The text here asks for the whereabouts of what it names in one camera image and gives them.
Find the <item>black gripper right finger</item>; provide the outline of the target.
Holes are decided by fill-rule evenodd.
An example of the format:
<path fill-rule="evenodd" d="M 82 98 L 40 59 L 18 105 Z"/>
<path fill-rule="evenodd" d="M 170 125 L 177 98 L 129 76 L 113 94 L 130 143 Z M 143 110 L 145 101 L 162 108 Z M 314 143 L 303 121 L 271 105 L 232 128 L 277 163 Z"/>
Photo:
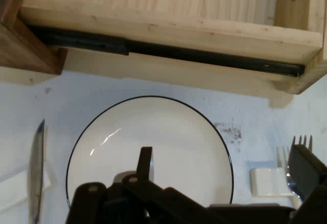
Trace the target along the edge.
<path fill-rule="evenodd" d="M 302 201 L 289 223 L 326 223 L 326 165 L 306 146 L 296 144 L 288 166 Z"/>

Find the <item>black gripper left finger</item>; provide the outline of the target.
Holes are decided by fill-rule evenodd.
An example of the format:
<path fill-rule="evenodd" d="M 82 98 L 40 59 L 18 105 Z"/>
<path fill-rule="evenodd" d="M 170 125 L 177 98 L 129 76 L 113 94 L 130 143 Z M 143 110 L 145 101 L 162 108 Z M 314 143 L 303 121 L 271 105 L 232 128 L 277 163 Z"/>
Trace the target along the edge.
<path fill-rule="evenodd" d="M 80 185 L 66 223 L 204 223 L 207 209 L 174 190 L 150 181 L 152 147 L 143 147 L 134 174 L 109 188 Z"/>

